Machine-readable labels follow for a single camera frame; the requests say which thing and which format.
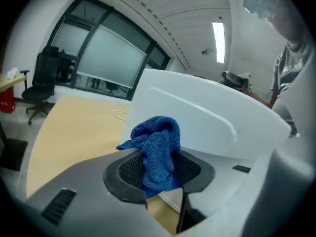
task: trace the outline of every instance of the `chair armrest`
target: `chair armrest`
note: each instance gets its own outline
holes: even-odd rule
[[[25,76],[25,81],[24,81],[24,86],[25,86],[25,89],[27,89],[27,82],[26,82],[26,74],[29,72],[29,70],[21,70],[20,73],[24,74]]]

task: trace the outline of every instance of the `blue microfiber cloth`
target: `blue microfiber cloth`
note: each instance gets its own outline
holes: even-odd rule
[[[170,117],[156,116],[134,127],[131,140],[118,146],[118,150],[139,148],[143,152],[146,169],[142,190],[151,198],[162,191],[179,188],[173,177],[171,153],[180,150],[180,128]]]

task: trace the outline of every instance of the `window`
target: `window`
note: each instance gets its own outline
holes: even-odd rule
[[[105,9],[83,0],[74,9],[71,15],[83,18],[96,24],[105,12]]]
[[[58,85],[127,100],[145,68],[164,70],[169,60],[135,23],[97,0],[75,0],[47,45],[59,48]]]
[[[120,17],[116,16],[115,14],[110,14],[104,20],[102,25],[122,36],[124,39],[131,42],[143,52],[146,52],[147,48],[150,45],[149,39],[147,39],[143,34],[136,30],[132,25],[130,25]]]
[[[74,25],[63,23],[55,36],[52,46],[73,56],[77,56],[89,31]]]

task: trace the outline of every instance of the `fluorescent light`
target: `fluorescent light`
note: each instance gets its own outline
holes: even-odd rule
[[[225,61],[225,35],[224,24],[213,22],[213,30],[216,42],[217,62],[224,63]]]

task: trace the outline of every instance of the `wooden desk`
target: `wooden desk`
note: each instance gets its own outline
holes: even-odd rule
[[[11,80],[7,80],[5,75],[0,74],[0,92],[6,91],[10,87],[22,81],[25,81],[25,76],[18,75]]]
[[[18,75],[11,80],[7,80],[4,75],[0,74],[0,92],[6,91],[15,84],[25,81],[25,79],[25,76]],[[0,138],[4,144],[0,158],[1,167],[19,171],[28,143],[22,140],[8,139],[2,128],[1,122]]]
[[[27,197],[73,164],[116,151],[124,121],[114,117],[113,110],[128,112],[129,106],[70,95],[56,103],[32,150]],[[123,113],[116,115],[126,117]],[[148,211],[175,234],[179,214],[162,199],[149,199]]]

